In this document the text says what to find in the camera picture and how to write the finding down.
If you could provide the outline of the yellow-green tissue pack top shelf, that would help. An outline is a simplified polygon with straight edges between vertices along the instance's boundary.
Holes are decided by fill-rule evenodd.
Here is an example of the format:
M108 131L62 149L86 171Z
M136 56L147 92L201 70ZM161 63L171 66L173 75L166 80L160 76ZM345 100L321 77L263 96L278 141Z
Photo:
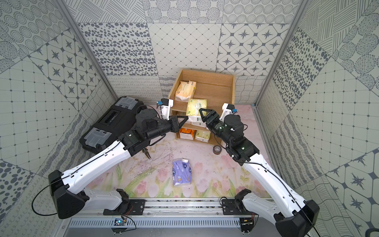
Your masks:
M200 109L207 108L207 100L206 99L190 99L188 101L186 116L188 116L188 121L190 122L200 122L201 113Z

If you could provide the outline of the yellow-green tissue pack shelf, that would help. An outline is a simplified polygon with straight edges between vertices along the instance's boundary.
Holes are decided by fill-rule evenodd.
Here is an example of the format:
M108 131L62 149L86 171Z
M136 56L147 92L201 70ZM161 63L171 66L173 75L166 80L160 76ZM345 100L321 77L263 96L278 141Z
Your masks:
M206 124L202 121L196 121L196 122L191 122L192 125L194 126L199 126L199 127L203 127L203 128L206 128Z
M206 99L190 99L188 101L186 116L188 116L188 121L190 122L200 122L201 113L200 109L207 108L207 100Z

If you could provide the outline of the orange tissue pack top shelf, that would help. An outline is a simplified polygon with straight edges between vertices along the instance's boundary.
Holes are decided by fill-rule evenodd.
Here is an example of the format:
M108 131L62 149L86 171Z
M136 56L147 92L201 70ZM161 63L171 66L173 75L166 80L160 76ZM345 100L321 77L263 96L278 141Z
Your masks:
M175 100L180 102L189 102L195 94L196 84L197 82L181 81L175 92Z

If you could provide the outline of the purple tissue pack top shelf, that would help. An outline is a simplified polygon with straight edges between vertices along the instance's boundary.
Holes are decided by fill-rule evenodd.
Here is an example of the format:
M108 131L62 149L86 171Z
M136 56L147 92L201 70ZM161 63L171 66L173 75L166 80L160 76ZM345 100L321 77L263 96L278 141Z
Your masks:
M189 185L192 180L192 171L188 159L178 159L172 163L173 185Z

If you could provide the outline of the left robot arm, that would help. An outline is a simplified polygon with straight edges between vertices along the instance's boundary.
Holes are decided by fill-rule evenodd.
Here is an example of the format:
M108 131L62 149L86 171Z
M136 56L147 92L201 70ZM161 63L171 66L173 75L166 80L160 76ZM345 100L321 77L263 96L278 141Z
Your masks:
M122 134L102 152L64 172L53 171L48 176L52 201L59 219L67 219L82 210L102 209L105 215L125 215L131 212L129 195L123 189L95 194L86 187L100 175L119 163L135 156L151 140L159 142L167 133L177 133L188 120L187 116L160 118L155 109L144 109L136 115L131 129Z

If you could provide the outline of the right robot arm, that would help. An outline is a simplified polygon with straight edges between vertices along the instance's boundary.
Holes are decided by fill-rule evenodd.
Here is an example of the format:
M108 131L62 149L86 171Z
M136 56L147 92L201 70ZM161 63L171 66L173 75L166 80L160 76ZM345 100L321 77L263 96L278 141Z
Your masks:
M279 177L244 136L245 125L233 105L227 105L222 115L210 109L200 109L199 113L210 132L225 143L224 149L231 158L251 173L272 198L268 201L245 189L235 196L236 206L269 221L283 237L305 237L315 229L318 204L305 200Z

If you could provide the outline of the bright orange pack bottom shelf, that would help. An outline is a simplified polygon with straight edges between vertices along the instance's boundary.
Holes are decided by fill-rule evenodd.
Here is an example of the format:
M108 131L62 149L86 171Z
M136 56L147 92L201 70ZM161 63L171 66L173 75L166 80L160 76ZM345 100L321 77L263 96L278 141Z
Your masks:
M181 128L179 130L179 137L180 139L185 140L194 140L196 130L188 129L188 128Z

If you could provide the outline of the yellow-green tissue pack middle shelf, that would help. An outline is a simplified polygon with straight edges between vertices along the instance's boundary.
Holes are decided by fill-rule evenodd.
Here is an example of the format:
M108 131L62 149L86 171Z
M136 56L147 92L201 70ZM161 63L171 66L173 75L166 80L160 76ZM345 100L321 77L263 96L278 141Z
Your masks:
M203 127L203 128L206 128L206 124L202 121L196 121L196 122L191 122L192 125L194 126L199 126L199 127Z

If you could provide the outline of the wooden three-tier shelf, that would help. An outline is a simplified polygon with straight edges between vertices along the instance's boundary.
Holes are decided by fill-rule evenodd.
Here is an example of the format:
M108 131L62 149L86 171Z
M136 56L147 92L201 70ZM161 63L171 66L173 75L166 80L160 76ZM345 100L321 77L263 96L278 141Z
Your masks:
M235 104L236 76L207 71L181 69L169 93L169 99L174 100L173 107L170 109L170 115L177 115L178 113L180 113L180 115L185 115L187 110L187 102L175 101L175 93L181 81L197 82L194 98L206 99L207 109L215 110L219 115L222 114L222 106L224 103ZM185 123L183 128L195 131L207 131L204 127L192 125L190 123Z

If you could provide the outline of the roll of grey tape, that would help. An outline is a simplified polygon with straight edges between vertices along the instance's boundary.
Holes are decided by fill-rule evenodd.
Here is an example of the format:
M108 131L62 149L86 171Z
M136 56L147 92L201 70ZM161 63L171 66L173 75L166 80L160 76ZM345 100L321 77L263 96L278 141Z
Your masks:
M214 147L213 147L213 153L215 154L215 155L219 155L219 154L221 154L221 152L222 152L222 147L221 146L219 146L219 145L215 145Z

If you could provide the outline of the floral table mat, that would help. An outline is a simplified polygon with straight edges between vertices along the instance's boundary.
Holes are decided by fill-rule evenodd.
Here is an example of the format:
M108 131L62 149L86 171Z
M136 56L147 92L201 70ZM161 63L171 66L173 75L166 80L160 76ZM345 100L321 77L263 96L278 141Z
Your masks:
M249 189L260 197L269 194L259 181L226 151L216 155L210 143L179 139L169 133L148 148L113 166L88 184L88 189L123 189L130 197L233 197Z

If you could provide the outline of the black plastic toolbox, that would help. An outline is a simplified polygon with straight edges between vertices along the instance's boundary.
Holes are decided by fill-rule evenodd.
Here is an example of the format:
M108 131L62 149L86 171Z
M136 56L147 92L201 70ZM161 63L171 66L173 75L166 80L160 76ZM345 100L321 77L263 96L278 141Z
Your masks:
M80 138L86 151L97 154L129 131L136 123L136 115L147 106L132 97L120 97L100 119Z

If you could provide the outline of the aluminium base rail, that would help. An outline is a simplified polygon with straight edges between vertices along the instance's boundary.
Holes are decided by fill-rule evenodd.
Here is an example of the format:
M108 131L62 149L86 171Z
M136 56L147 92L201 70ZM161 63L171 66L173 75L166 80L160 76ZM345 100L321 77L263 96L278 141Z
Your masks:
M117 196L93 197L73 196L68 199L58 198L54 201L59 218L66 219L73 217L81 211L99 210L103 215L104 209L115 210L123 200L135 198L121 198ZM248 211L257 213L262 217L272 218L276 214L285 217L291 217L298 213L305 206L304 200L296 200L294 197L282 197L278 202L260 198L253 194L247 194L244 197L235 197L228 199L239 199ZM220 199L152 199L147 200L143 215L157 213L216 213L223 214Z

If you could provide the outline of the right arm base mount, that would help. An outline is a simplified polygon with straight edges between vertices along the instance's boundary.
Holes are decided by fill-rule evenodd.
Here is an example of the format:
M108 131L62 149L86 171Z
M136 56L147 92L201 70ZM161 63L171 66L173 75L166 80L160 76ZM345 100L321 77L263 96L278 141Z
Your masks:
M222 206L224 215L257 215L255 212L248 211L239 199L235 200L222 197L219 203Z

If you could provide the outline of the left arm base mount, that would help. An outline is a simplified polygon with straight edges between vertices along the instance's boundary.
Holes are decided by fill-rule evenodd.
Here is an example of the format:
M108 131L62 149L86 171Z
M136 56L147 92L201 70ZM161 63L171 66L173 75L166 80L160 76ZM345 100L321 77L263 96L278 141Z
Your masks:
M145 199L123 200L115 210L104 209L104 216L143 215Z

